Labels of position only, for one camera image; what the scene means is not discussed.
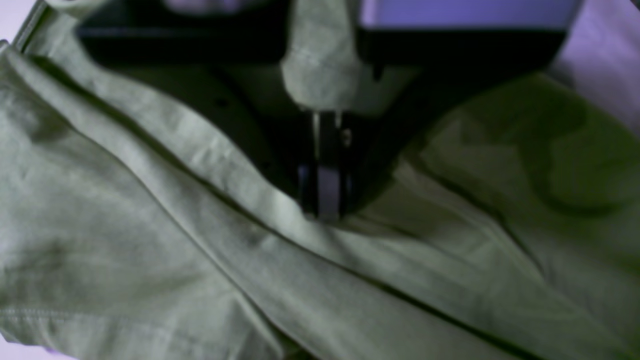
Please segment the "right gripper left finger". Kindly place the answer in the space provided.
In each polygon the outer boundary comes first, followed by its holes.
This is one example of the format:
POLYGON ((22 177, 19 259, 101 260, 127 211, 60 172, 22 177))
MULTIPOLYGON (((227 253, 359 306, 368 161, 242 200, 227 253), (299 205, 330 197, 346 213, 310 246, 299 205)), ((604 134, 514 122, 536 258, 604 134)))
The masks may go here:
POLYGON ((75 28, 116 75, 207 118, 318 219, 313 118, 285 90, 291 0, 106 0, 75 28))

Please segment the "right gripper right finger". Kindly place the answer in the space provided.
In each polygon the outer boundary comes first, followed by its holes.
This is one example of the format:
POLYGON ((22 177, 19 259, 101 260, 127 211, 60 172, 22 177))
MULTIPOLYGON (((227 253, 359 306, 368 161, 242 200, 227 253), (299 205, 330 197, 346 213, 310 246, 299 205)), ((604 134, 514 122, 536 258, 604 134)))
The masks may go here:
POLYGON ((318 112, 318 219, 361 207, 411 139, 439 116, 546 68, 580 0, 359 0, 364 67, 350 109, 318 112))

